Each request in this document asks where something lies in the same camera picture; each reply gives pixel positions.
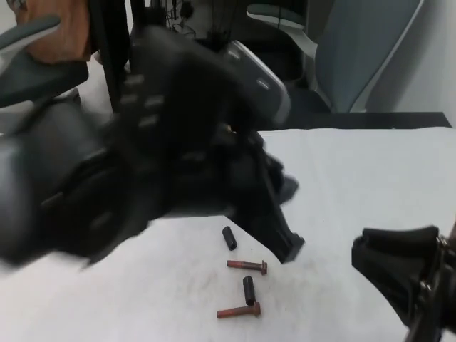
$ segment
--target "chair armrest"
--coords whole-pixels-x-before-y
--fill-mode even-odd
[[[57,31],[59,26],[59,17],[50,15],[15,26],[0,34],[0,74],[8,67],[20,50],[30,43]]]
[[[268,24],[278,26],[288,26],[295,29],[304,30],[306,19],[296,12],[280,6],[267,4],[252,4],[247,7],[247,16],[252,19],[260,20]]]
[[[279,6],[264,4],[249,5],[247,16],[285,32],[306,56],[315,59],[317,44],[304,32],[305,18],[303,16],[288,9],[280,9]]]

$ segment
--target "white wall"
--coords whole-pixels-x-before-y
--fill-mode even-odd
[[[425,1],[368,108],[442,111],[456,127],[456,1]]]

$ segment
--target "bolt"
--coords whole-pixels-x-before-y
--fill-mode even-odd
[[[261,315],[259,303],[256,302],[253,306],[241,306],[240,308],[217,311],[217,318],[228,318],[242,315],[254,315],[256,317]]]
[[[252,269],[260,271],[263,275],[268,273],[268,264],[264,261],[261,261],[260,264],[255,264],[254,262],[228,260],[227,266],[233,269]]]

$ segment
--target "white fabric surface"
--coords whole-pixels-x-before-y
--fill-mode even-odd
[[[306,239],[280,265],[223,217],[153,222],[90,269],[51,255],[0,280],[0,341],[402,341],[405,328],[380,293],[351,267],[364,227],[436,224],[456,214],[456,131],[265,133],[267,149],[299,179],[284,206]],[[222,228],[238,248],[230,252]],[[269,263],[269,273],[228,269],[227,259]],[[259,318],[217,320],[244,304],[254,278]],[[456,341],[446,336],[444,341]]]

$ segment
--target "black robotic arm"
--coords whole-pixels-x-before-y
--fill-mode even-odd
[[[0,258],[61,250],[97,262],[151,220],[223,214],[294,260],[304,240],[280,204],[298,183],[254,130],[286,116],[283,84],[238,43],[217,55],[149,27],[136,45],[109,125],[56,100],[0,138]]]

